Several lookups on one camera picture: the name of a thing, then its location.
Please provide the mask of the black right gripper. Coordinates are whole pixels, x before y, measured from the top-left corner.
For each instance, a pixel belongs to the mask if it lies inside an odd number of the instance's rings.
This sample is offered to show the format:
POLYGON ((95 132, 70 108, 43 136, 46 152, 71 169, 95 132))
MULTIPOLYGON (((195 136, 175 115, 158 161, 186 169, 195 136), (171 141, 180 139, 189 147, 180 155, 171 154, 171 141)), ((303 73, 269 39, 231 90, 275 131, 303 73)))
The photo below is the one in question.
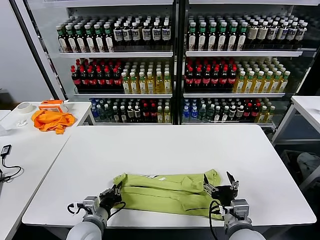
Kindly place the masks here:
POLYGON ((234 176, 228 171, 226 174, 230 181, 230 185, 221 185, 215 187, 209 183, 207 176, 204 174, 203 187, 208 194, 212 194, 213 199, 219 200, 222 206, 229 207, 231 205, 231 201, 234 200, 238 195, 239 181, 235 180, 234 176))

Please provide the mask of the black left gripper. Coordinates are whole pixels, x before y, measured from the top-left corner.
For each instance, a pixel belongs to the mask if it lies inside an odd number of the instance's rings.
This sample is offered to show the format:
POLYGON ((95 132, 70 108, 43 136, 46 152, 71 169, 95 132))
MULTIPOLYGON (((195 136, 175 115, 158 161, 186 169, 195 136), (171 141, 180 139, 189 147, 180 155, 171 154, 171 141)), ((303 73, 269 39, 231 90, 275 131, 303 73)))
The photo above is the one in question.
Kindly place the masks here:
POLYGON ((120 195, 123 182, 114 184, 111 188, 108 188, 99 194, 100 204, 99 206, 105 209, 112 209, 114 206, 122 201, 120 195))

